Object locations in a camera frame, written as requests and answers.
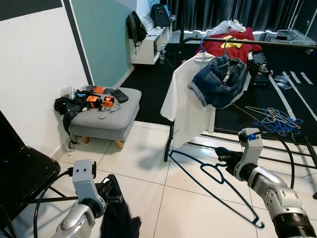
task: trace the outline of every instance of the red shirt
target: red shirt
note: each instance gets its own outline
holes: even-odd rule
[[[210,37],[223,38],[225,36],[232,36],[232,37],[239,39],[239,40],[247,39],[247,40],[254,41],[254,36],[253,36],[251,27],[247,27],[246,32],[231,31],[230,33],[227,33],[227,34],[218,34],[218,35],[213,35]],[[211,41],[209,41],[209,42],[204,41],[203,42],[203,46],[204,46],[205,50],[209,54],[212,54],[214,56],[224,55],[223,48],[220,47],[222,44],[223,44],[223,42],[211,42]],[[243,44],[240,48],[237,48],[237,47],[226,48],[226,51],[228,52],[230,57],[239,58],[244,63],[248,63],[248,53],[250,51],[261,52],[262,47],[259,45]]]

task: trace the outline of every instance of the wooden leg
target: wooden leg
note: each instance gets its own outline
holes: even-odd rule
[[[116,140],[115,143],[116,143],[116,145],[119,147],[120,150],[123,149],[122,141]]]
[[[88,142],[89,142],[89,137],[83,136],[83,141],[84,141],[85,144],[88,144]]]

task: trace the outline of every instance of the gray ottoman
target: gray ottoman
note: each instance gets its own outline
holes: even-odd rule
[[[129,97],[128,101],[120,104],[120,110],[112,113],[98,109],[81,112],[72,120],[69,131],[73,135],[82,136],[84,143],[89,142],[89,137],[115,140],[117,146],[122,149],[122,141],[127,139],[139,111],[141,92],[131,88],[119,89]],[[115,100],[113,108],[118,107],[117,104],[118,101]]]

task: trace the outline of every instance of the white t-shirt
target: white t-shirt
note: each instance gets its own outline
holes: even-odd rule
[[[198,53],[174,71],[160,114],[175,120],[173,147],[179,148],[201,132],[213,133],[215,108],[204,107],[189,88],[194,76],[214,58],[206,52]]]

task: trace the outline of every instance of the plastic bag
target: plastic bag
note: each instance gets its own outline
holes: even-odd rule
[[[75,99],[75,92],[76,92],[76,90],[73,87],[62,88],[60,90],[60,96],[74,100]]]
[[[231,31],[245,32],[246,28],[242,26],[242,24],[240,24],[238,20],[222,21],[219,25],[217,25],[213,29],[211,29],[210,31],[207,31],[207,35],[211,36],[216,34],[225,34]]]
[[[282,75],[276,76],[274,80],[277,82],[280,82],[280,83],[287,83],[288,82],[287,78],[285,76],[282,76]]]
[[[145,26],[146,31],[150,31],[154,27],[154,22],[150,16],[148,16],[148,15],[141,16],[140,20],[143,23],[143,25]]]
[[[277,85],[282,88],[282,89],[290,89],[292,88],[291,86],[288,86],[287,84],[284,83],[277,83]]]

